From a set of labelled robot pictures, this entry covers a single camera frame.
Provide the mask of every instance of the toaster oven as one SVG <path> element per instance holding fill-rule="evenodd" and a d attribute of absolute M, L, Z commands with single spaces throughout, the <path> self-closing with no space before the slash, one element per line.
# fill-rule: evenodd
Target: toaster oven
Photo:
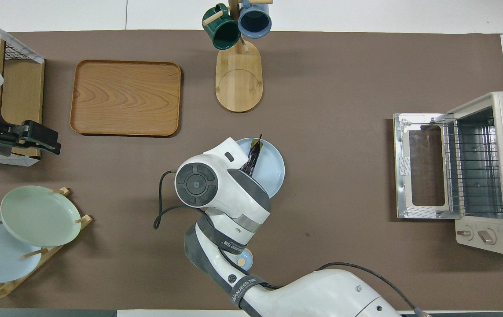
<path fill-rule="evenodd" d="M 503 92 L 446 114 L 394 114 L 398 218 L 454 219 L 458 243 L 503 253 Z"/>

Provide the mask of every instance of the oven knob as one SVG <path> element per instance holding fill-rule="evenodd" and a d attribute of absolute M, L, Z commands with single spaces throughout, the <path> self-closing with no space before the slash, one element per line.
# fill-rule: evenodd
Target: oven knob
<path fill-rule="evenodd" d="M 472 228 L 469 225 L 465 225 L 464 230 L 457 230 L 457 236 L 462 236 L 468 241 L 472 240 L 472 238 L 474 237 Z"/>
<path fill-rule="evenodd" d="M 483 243 L 488 245 L 496 244 L 496 233 L 492 229 L 478 231 L 478 236 L 482 239 Z"/>

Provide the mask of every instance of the toaster oven door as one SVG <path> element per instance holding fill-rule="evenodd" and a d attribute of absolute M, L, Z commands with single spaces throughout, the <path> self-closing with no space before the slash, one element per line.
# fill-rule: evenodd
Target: toaster oven door
<path fill-rule="evenodd" d="M 395 114 L 394 153 L 398 218 L 459 219 L 450 195 L 448 114 Z"/>

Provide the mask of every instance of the brown mat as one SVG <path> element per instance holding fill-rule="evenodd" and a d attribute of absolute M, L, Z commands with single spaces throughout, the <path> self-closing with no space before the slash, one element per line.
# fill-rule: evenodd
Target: brown mat
<path fill-rule="evenodd" d="M 228 136 L 263 137 L 286 179 L 250 242 L 251 271 L 285 285 L 332 261 L 364 265 L 426 310 L 503 310 L 503 255 L 458 245 L 453 221 L 396 219 L 392 115 L 441 112 L 503 90 L 499 36 L 273 32 L 261 52 L 263 100 L 246 114 L 216 100 L 217 51 L 202 31 L 16 33 L 47 60 L 44 123 L 62 154 L 31 168 L 0 165 L 0 201 L 20 185 L 68 186 L 94 222 L 0 307 L 234 309 L 183 253 L 198 218 L 166 215 L 161 174 Z M 84 136 L 70 128 L 76 65 L 85 59 L 156 60 L 183 70 L 181 119 L 169 138 Z M 165 206 L 179 201 L 165 179 Z M 384 283 L 353 271 L 396 309 Z"/>

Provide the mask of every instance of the eggplant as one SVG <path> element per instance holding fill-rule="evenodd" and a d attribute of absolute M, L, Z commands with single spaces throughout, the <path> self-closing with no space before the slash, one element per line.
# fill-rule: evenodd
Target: eggplant
<path fill-rule="evenodd" d="M 253 139 L 251 141 L 250 152 L 247 155 L 249 161 L 247 161 L 240 169 L 250 177 L 253 176 L 253 170 L 255 169 L 255 164 L 257 164 L 257 158 L 259 157 L 261 148 L 263 148 L 263 143 L 261 142 L 262 136 L 263 134 L 260 134 L 259 139 Z"/>

